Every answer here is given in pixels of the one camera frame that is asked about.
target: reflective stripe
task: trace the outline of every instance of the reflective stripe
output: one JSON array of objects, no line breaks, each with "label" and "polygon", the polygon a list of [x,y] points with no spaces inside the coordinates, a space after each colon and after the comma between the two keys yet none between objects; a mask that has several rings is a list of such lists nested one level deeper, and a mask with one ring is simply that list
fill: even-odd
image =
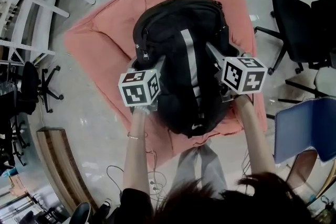
[{"label": "reflective stripe", "polygon": [[196,66],[196,56],[195,56],[193,39],[191,38],[188,29],[181,31],[181,34],[187,47],[191,85],[195,87],[198,85],[198,80],[197,80],[197,66]]}]

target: black backpack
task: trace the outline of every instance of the black backpack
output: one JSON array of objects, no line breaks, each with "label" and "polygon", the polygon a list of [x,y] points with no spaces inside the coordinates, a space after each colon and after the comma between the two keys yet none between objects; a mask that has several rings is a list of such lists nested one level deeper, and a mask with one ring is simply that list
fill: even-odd
[{"label": "black backpack", "polygon": [[188,137],[210,132],[224,118],[214,78],[218,69],[205,48],[209,41],[225,55],[228,26],[222,5],[214,0],[167,0],[142,14],[133,30],[138,70],[152,68],[166,56],[157,101],[161,120],[174,133]]}]

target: gray pants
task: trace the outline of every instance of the gray pants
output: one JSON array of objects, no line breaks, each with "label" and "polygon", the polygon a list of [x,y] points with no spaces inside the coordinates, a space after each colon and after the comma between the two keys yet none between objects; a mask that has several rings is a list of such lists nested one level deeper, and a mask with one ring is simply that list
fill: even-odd
[{"label": "gray pants", "polygon": [[227,185],[217,154],[206,144],[181,153],[172,189],[195,180],[195,164],[198,154],[202,160],[202,186],[210,184],[215,190],[213,197],[220,198],[219,193],[226,190]]}]

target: blue chair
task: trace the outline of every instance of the blue chair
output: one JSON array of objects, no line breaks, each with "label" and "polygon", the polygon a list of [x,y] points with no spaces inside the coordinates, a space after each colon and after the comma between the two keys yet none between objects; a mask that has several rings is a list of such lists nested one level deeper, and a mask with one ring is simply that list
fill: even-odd
[{"label": "blue chair", "polygon": [[320,159],[336,157],[336,98],[310,99],[279,111],[275,116],[277,164],[313,147]]}]

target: pink blanket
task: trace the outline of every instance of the pink blanket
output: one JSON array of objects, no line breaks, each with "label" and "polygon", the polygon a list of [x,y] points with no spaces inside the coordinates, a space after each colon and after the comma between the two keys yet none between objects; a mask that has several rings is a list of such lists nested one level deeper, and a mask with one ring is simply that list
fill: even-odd
[{"label": "pink blanket", "polygon": [[[128,130],[131,113],[124,106],[119,93],[119,76],[135,56],[132,38],[135,22],[146,9],[163,1],[111,0],[81,19],[65,34],[65,46],[89,74]],[[216,1],[223,5],[231,41],[255,56],[256,41],[245,0]],[[266,115],[261,94],[255,96],[255,110],[265,131]],[[213,135],[236,134],[242,130],[234,107],[212,132],[191,139],[168,131],[156,115],[151,115],[145,127],[148,133],[146,146],[148,151],[157,153],[157,165],[161,165],[180,152],[204,144]],[[153,158],[150,157],[148,162],[152,167]]]}]

